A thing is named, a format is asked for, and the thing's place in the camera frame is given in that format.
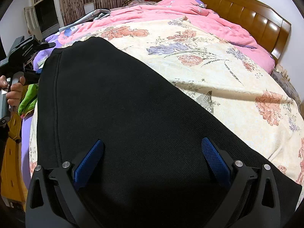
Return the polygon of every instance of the floral bedspread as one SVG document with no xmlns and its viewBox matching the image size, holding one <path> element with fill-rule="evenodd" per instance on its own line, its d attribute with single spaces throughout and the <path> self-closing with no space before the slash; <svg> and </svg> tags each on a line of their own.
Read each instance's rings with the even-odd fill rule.
<svg viewBox="0 0 304 228">
<path fill-rule="evenodd" d="M 105 38 L 144 62 L 271 161 L 282 174 L 304 185 L 304 121 L 296 102 L 232 44 L 193 26 L 183 16 L 99 29 L 62 47 L 92 36 Z M 33 119 L 31 136 L 36 136 L 36 121 Z M 34 166 L 37 150 L 33 138 L 30 147 L 30 165 Z"/>
</svg>

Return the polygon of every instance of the person's hand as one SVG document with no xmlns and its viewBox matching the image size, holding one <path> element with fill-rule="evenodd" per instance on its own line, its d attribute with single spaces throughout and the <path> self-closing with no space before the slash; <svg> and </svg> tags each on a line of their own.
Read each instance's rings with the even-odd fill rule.
<svg viewBox="0 0 304 228">
<path fill-rule="evenodd" d="M 13 109 L 14 112 L 16 112 L 19 107 L 24 84 L 25 84 L 25 78 L 24 76 L 21 76 L 19 82 L 13 84 L 11 86 L 11 91 L 6 94 L 7 103 L 11 107 L 13 106 L 15 107 L 15 109 Z M 2 75 L 0 77 L 0 87 L 5 89 L 7 88 L 7 85 L 8 83 L 6 81 L 6 77 Z"/>
</svg>

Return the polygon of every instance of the pillow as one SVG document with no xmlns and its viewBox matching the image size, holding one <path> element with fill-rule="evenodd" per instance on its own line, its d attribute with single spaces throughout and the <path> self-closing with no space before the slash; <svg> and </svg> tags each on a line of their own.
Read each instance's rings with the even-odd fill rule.
<svg viewBox="0 0 304 228">
<path fill-rule="evenodd" d="M 200 0 L 162 0 L 158 3 L 161 6 L 178 6 L 178 5 L 195 5 L 206 8 L 205 4 Z"/>
</svg>

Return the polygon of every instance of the metal screw head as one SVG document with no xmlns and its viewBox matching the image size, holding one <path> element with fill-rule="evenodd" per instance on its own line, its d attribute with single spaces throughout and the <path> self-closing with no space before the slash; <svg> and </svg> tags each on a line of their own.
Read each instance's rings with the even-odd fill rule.
<svg viewBox="0 0 304 228">
<path fill-rule="evenodd" d="M 270 170 L 270 169 L 271 169 L 271 167 L 270 167 L 269 164 L 264 164 L 264 168 L 265 168 L 266 170 Z"/>
<path fill-rule="evenodd" d="M 35 171 L 39 171 L 39 170 L 41 170 L 41 165 L 37 165 L 36 167 L 35 167 Z"/>
<path fill-rule="evenodd" d="M 71 165 L 71 163 L 70 163 L 69 161 L 65 161 L 65 162 L 62 164 L 62 167 L 63 167 L 63 168 L 68 168 L 70 165 Z"/>
<path fill-rule="evenodd" d="M 243 162 L 240 161 L 240 160 L 237 160 L 237 161 L 235 161 L 235 165 L 236 165 L 237 167 L 242 167 L 242 166 L 243 166 Z"/>
</svg>

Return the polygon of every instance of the purple blanket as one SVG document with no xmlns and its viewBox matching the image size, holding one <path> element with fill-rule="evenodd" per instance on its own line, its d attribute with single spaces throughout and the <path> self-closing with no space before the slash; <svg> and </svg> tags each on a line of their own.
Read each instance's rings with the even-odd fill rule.
<svg viewBox="0 0 304 228">
<path fill-rule="evenodd" d="M 35 71 L 37 71 L 39 69 L 38 63 L 41 59 L 49 57 L 55 48 L 60 48 L 62 46 L 62 44 L 58 42 L 58 36 L 59 35 L 57 35 L 57 34 L 53 34 L 45 39 L 45 41 L 48 43 L 52 43 L 52 42 L 56 43 L 56 46 L 54 48 L 50 48 L 50 49 L 46 49 L 46 50 L 42 50 L 42 51 L 38 52 L 38 54 L 36 55 L 36 57 L 33 60 L 33 65 L 34 65 Z"/>
<path fill-rule="evenodd" d="M 21 128 L 21 173 L 25 186 L 29 188 L 29 183 L 31 182 L 31 174 L 29 172 L 29 136 L 31 131 L 33 113 L 28 114 L 22 120 Z"/>
</svg>

